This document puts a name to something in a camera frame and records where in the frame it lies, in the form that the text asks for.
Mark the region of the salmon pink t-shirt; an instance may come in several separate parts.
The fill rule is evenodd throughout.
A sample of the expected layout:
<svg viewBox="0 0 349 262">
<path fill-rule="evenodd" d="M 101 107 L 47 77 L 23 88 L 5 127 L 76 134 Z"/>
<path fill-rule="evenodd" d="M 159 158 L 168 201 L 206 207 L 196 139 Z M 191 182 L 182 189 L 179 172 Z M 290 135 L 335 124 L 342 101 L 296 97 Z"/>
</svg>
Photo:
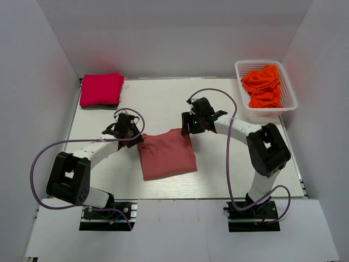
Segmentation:
<svg viewBox="0 0 349 262">
<path fill-rule="evenodd" d="M 143 135 L 137 144 L 145 181 L 196 172 L 196 157 L 189 136 L 181 129 L 171 129 L 160 135 Z"/>
</svg>

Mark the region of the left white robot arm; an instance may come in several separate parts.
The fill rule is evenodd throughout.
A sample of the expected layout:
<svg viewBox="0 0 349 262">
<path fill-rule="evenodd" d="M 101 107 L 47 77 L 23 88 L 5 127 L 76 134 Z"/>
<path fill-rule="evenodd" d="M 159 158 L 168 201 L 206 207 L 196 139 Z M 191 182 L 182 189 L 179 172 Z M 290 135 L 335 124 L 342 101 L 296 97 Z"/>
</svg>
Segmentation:
<svg viewBox="0 0 349 262">
<path fill-rule="evenodd" d="M 131 148 L 143 141 L 136 126 L 140 118 L 122 112 L 109 125 L 102 138 L 74 153 L 61 152 L 56 156 L 46 193 L 75 206 L 91 206 L 104 218 L 115 212 L 114 196 L 91 187 L 91 171 L 108 156 L 120 149 Z"/>
</svg>

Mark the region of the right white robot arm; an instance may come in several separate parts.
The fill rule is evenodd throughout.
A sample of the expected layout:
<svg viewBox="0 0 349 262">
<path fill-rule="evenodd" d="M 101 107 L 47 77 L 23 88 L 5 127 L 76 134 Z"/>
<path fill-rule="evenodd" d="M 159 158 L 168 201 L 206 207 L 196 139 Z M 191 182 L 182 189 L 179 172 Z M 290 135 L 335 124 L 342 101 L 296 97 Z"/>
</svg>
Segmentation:
<svg viewBox="0 0 349 262">
<path fill-rule="evenodd" d="M 232 206 L 238 212 L 247 211 L 254 218 L 260 217 L 272 193 L 278 189 L 274 184 L 278 174 L 291 159 L 278 128 L 273 123 L 259 126 L 229 116 L 226 111 L 214 111 L 207 98 L 188 99 L 187 103 L 191 108 L 182 113 L 183 136 L 210 131 L 247 146 L 255 170 L 254 179 L 246 194 L 245 206 L 238 207 L 235 202 Z"/>
</svg>

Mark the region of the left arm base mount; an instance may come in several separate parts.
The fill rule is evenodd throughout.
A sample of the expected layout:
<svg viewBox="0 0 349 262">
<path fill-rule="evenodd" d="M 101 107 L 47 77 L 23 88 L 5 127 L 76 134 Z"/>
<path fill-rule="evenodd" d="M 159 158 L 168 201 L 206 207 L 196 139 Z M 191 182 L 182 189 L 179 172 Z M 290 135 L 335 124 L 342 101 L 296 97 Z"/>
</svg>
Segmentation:
<svg viewBox="0 0 349 262">
<path fill-rule="evenodd" d="M 130 232 L 136 222 L 137 200 L 115 200 L 110 211 L 84 207 L 79 231 Z"/>
</svg>

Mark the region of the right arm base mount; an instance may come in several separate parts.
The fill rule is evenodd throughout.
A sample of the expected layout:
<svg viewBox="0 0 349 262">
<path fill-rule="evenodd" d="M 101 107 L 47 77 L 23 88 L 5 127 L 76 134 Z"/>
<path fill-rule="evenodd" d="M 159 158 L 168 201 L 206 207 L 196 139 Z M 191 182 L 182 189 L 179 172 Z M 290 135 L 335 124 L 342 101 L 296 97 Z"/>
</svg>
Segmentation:
<svg viewBox="0 0 349 262">
<path fill-rule="evenodd" d="M 263 205 L 261 208 L 254 206 L 245 211 L 236 210 L 231 202 L 227 202 L 223 211 L 227 214 L 228 230 L 230 233 L 256 233 L 278 232 L 278 211 L 274 201 Z"/>
</svg>

